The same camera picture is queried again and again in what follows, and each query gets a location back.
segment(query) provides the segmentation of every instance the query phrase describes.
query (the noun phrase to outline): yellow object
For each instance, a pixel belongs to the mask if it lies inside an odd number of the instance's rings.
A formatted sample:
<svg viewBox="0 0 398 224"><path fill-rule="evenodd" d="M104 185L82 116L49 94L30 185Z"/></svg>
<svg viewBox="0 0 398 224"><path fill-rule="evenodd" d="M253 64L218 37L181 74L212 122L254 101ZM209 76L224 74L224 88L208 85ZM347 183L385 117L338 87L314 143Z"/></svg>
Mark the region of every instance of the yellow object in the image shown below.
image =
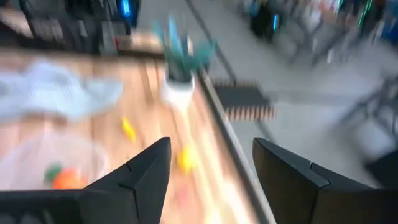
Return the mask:
<svg viewBox="0 0 398 224"><path fill-rule="evenodd" d="M131 126L129 120L125 117L122 117L122 128L126 136L132 141L136 141L136 132L134 128Z"/></svg>
<svg viewBox="0 0 398 224"><path fill-rule="evenodd" d="M189 173L197 164L197 155L190 147L185 147L177 156L178 168L185 173Z"/></svg>

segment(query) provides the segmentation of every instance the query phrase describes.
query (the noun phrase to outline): tiled floor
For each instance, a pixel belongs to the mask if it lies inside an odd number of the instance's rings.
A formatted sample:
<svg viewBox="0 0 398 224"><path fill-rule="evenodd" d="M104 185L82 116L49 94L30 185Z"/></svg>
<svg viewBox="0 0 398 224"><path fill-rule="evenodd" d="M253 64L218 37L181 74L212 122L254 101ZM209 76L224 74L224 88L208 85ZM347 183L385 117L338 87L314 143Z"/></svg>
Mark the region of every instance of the tiled floor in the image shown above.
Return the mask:
<svg viewBox="0 0 398 224"><path fill-rule="evenodd" d="M150 27L153 20L166 25L171 13L194 42L206 40L186 1L217 39L237 78L257 81L264 93L277 100L277 118L266 123L277 144L352 179L377 185L362 163L385 153L391 146L389 139L371 122L345 127L338 122L356 101L380 85L380 70L398 71L395 53L373 45L345 65L323 64L313 70L290 67L278 47L261 43L248 32L247 23L232 10L234 3L229 2L229 7L221 3L232 0L146 0L139 25ZM210 75L229 77L218 58ZM239 122L233 128L251 163L252 139L262 136L259 127Z"/></svg>

